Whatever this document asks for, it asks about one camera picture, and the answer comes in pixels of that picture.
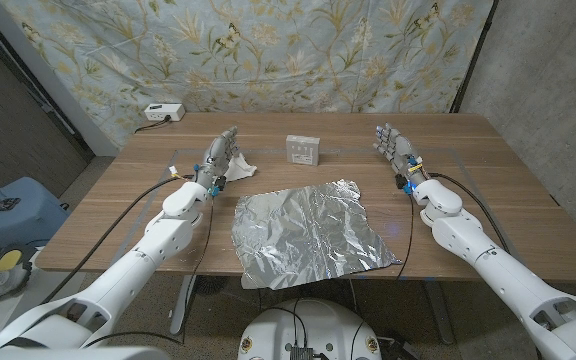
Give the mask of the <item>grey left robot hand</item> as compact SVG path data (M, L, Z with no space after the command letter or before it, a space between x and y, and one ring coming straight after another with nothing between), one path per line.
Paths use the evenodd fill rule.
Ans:
M218 177L224 176L230 160L237 153L236 135L238 128L233 126L217 136L205 151L202 163L197 170L196 182L209 189Z

